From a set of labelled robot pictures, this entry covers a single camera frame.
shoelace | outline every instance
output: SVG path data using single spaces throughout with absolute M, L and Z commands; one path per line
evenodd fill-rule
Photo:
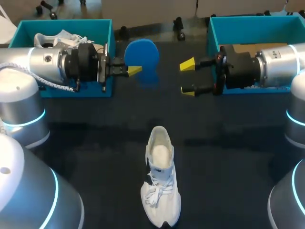
M 152 179 L 152 186 L 150 186 L 146 196 L 146 204 L 155 205 L 158 203 L 162 194 L 171 194 L 173 190 L 173 176 L 170 175 L 165 184 L 160 185 L 160 181 L 152 176 L 150 172 L 148 174 Z
M 93 41 L 90 41 L 87 39 L 87 37 L 82 37 L 80 35 L 77 35 L 77 34 L 73 34 L 72 37 L 76 37 L 76 43 L 75 45 L 73 46 L 69 46 L 69 48 L 75 48 L 75 47 L 78 47 L 80 44 L 84 44 L 84 43 L 94 43 Z

shoe insole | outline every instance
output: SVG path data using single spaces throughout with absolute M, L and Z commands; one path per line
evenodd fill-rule
M 170 166 L 170 151 L 166 146 L 157 145 L 152 149 L 152 163 L 159 168 L 168 168 Z

white shoe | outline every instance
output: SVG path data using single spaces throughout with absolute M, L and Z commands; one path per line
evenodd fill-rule
M 87 37 L 81 37 L 77 34 L 71 34 L 65 30 L 62 30 L 55 36 L 45 36 L 41 33 L 37 33 L 34 37 L 34 46 L 38 48 L 55 47 L 60 46 L 62 48 L 78 48 L 81 43 L 93 43 L 88 40 Z
M 141 188 L 143 207 L 157 227 L 173 227 L 180 216 L 181 197 L 173 162 L 174 148 L 166 129 L 156 126 L 146 146 L 147 178 Z

metal cylinder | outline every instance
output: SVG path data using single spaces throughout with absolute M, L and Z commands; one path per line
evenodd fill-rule
M 64 57 L 67 52 L 58 48 L 10 48 L 0 49 L 0 63 L 18 64 L 52 83 L 64 85 L 66 74 Z
M 300 148 L 305 148 L 305 73 L 296 76 L 290 87 L 285 136 Z
M 80 195 L 16 140 L 0 134 L 0 228 L 81 229 Z
M 45 142 L 50 131 L 36 80 L 14 69 L 0 71 L 0 117 L 7 135 L 27 148 Z
M 271 191 L 267 204 L 273 229 L 303 229 L 305 225 L 305 161 L 300 161 Z
M 261 50 L 257 54 L 261 87 L 287 86 L 305 70 L 305 43 Z

teal box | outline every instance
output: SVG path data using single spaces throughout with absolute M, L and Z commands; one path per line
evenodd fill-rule
M 87 37 L 88 40 L 96 44 L 104 45 L 108 43 L 108 53 L 115 56 L 115 39 L 111 20 L 49 20 L 49 21 L 22 21 L 20 22 L 14 38 L 10 43 L 10 48 L 33 47 L 34 36 L 41 33 L 47 36 L 54 36 L 65 30 L 71 34 Z M 81 83 L 81 90 L 78 93 L 62 91 L 46 87 L 41 91 L 43 98 L 63 98 L 63 97 L 111 97 L 113 78 L 106 81 L 106 92 L 102 92 L 102 87 L 97 82 Z
M 221 44 L 256 44 L 305 42 L 305 22 L 298 16 L 215 17 L 210 19 L 207 54 L 219 52 Z M 290 87 L 224 89 L 224 94 L 282 93 Z

